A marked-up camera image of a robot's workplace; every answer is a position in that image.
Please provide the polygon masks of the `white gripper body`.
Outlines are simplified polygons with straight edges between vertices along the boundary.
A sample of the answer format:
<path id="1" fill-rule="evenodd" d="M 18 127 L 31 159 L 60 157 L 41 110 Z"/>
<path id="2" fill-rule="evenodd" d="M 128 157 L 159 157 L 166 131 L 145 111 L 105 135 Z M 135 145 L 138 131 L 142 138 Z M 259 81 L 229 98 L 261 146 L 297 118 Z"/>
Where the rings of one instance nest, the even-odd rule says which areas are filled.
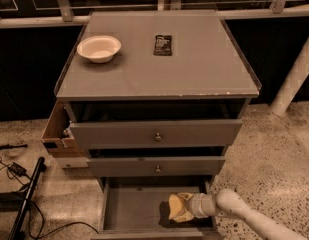
<path id="1" fill-rule="evenodd" d="M 188 209 L 196 218 L 215 216 L 217 211 L 215 196 L 195 193 L 188 201 Z"/>

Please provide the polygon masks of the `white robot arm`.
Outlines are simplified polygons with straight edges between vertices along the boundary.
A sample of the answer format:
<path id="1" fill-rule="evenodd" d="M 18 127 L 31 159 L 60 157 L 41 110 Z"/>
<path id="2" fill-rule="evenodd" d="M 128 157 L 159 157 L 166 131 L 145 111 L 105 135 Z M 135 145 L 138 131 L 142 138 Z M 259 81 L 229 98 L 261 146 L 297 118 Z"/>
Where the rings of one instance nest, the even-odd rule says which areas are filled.
<path id="1" fill-rule="evenodd" d="M 250 106 L 212 192 L 225 240 L 309 240 L 309 104 Z"/>

